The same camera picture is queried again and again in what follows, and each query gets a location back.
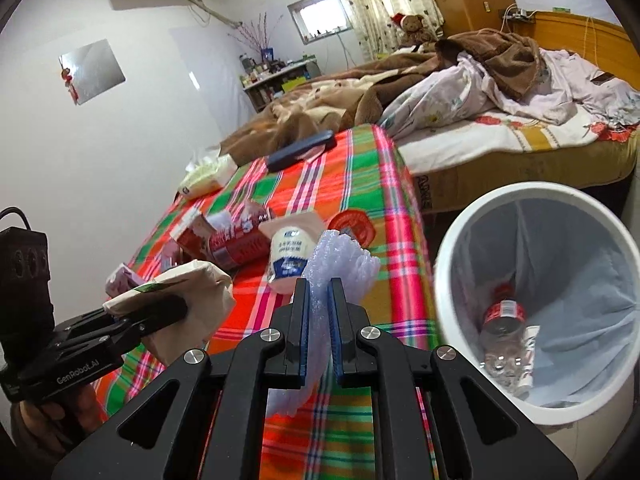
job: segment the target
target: teddy bear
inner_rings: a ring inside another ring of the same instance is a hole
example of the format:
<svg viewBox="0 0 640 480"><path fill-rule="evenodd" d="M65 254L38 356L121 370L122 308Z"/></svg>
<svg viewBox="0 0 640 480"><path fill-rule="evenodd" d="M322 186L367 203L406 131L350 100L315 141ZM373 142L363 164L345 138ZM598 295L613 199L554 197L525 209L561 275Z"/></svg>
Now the teddy bear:
<svg viewBox="0 0 640 480"><path fill-rule="evenodd" d="M433 43L438 40L438 38L424 27L420 14L411 16L396 14L391 20L404 32L399 45L400 47L421 46L423 43Z"/></svg>

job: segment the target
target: silver screw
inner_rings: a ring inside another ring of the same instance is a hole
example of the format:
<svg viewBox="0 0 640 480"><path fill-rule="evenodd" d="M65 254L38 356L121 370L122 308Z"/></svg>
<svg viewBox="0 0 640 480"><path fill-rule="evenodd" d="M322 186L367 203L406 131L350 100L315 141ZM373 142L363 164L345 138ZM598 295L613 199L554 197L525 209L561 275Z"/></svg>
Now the silver screw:
<svg viewBox="0 0 640 480"><path fill-rule="evenodd" d="M280 332L274 328L267 328L262 331L260 338L267 343L271 343L280 339Z"/></svg>
<svg viewBox="0 0 640 480"><path fill-rule="evenodd" d="M458 354L450 346L441 346L436 350L436 355L443 361L453 361Z"/></svg>
<svg viewBox="0 0 640 480"><path fill-rule="evenodd" d="M196 365L204 359L204 352L198 348L189 350L184 355L184 361L190 365Z"/></svg>
<svg viewBox="0 0 640 480"><path fill-rule="evenodd" d="M380 337L380 329L374 326L366 326L360 330L360 335L364 339L378 339Z"/></svg>

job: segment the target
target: window frame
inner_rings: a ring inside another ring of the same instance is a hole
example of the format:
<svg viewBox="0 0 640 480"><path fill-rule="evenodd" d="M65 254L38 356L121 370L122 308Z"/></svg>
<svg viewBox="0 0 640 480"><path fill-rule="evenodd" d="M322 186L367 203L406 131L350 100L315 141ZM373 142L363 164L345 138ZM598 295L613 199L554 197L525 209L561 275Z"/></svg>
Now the window frame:
<svg viewBox="0 0 640 480"><path fill-rule="evenodd" d="M291 19L293 20L293 23L296 25L296 29L298 30L298 34L300 35L300 40L305 45L308 45L315 41L324 40L325 38L329 38L331 36L335 36L336 34L341 34L343 32L346 32L347 30L353 29L353 25L351 25L351 20L349 19L347 10L344 8L344 4L342 3L342 0L338 0L338 3L340 3L340 8L342 9L342 13L344 14L344 19L346 20L347 25L345 27L340 28L339 30L334 29L325 34L311 37L311 34L306 29L306 23L305 23L305 20L302 18L301 12L303 9L305 9L305 7L309 7L309 6L312 6L313 4L318 4L319 2L324 2L324 1L325 0L300 0L298 2L295 2L294 4L291 4L290 6L287 6L289 8L289 13L291 14Z"/></svg>

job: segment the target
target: gray trash bag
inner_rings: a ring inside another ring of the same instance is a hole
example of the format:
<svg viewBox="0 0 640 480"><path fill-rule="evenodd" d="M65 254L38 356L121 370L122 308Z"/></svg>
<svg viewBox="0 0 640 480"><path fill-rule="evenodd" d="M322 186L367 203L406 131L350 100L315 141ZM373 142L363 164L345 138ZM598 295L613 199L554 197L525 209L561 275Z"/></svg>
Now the gray trash bag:
<svg viewBox="0 0 640 480"><path fill-rule="evenodd" d="M493 290L514 276L527 325L540 325L527 402L584 402L622 366L638 316L632 271L609 231L583 210L539 198L502 205L466 229L451 268L456 315L480 362Z"/></svg>

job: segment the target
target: trash can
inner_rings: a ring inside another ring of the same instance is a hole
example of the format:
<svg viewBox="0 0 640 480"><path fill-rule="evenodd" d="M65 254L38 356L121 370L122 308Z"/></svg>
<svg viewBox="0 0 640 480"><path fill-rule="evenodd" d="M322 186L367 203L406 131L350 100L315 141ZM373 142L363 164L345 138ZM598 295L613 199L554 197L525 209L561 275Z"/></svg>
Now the trash can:
<svg viewBox="0 0 640 480"><path fill-rule="evenodd" d="M539 426L605 406L640 355L640 253L620 220L585 193L547 182L494 190L458 216L435 265L438 323L444 342L480 370L482 318L505 280L527 325L540 326L533 387L526 398L507 397Z"/></svg>

